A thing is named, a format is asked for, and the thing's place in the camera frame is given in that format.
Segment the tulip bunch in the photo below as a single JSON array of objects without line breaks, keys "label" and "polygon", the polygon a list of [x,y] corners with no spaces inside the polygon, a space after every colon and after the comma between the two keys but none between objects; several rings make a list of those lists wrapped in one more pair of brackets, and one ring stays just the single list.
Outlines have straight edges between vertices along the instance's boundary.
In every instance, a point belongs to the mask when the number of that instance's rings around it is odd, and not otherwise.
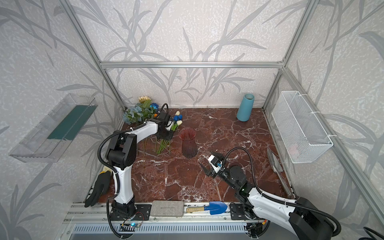
[{"label": "tulip bunch", "polygon": [[169,120],[169,124],[171,125],[166,127],[166,130],[169,131],[170,136],[167,137],[167,139],[160,140],[160,146],[157,148],[157,154],[161,154],[163,150],[165,150],[166,148],[169,149],[169,152],[171,151],[170,144],[171,144],[173,134],[175,133],[177,128],[183,123],[182,119],[183,119],[183,116],[181,115],[180,111],[176,111],[172,120]]}]

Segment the red glass vase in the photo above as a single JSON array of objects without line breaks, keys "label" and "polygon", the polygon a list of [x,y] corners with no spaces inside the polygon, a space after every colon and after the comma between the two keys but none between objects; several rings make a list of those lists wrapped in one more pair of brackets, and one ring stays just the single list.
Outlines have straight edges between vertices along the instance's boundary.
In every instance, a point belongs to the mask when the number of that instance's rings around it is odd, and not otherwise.
[{"label": "red glass vase", "polygon": [[198,153],[196,131],[193,128],[184,127],[179,133],[179,138],[182,141],[182,154],[188,159],[195,157]]}]

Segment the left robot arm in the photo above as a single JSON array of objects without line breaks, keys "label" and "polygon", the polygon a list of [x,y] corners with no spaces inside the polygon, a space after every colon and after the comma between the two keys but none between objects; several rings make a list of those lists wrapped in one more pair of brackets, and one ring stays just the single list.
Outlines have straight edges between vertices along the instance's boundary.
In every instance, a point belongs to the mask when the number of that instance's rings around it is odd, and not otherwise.
[{"label": "left robot arm", "polygon": [[168,112],[160,112],[154,119],[149,119],[139,126],[115,131],[98,147],[99,162],[113,171],[115,197],[112,210],[122,218],[130,218],[137,211],[131,176],[137,157],[137,145],[152,135],[158,139],[171,140],[174,132],[168,126],[170,120]]}]

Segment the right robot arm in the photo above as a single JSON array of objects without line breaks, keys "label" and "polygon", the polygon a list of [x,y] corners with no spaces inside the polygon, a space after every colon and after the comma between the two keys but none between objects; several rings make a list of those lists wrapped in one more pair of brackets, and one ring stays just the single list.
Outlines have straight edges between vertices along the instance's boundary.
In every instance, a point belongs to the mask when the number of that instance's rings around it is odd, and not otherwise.
[{"label": "right robot arm", "polygon": [[318,210],[309,200],[282,198],[250,183],[239,166],[225,167],[225,157],[212,152],[210,168],[201,166],[212,178],[219,177],[235,191],[249,219],[265,219],[295,234],[300,240],[330,240],[341,233],[339,221]]}]

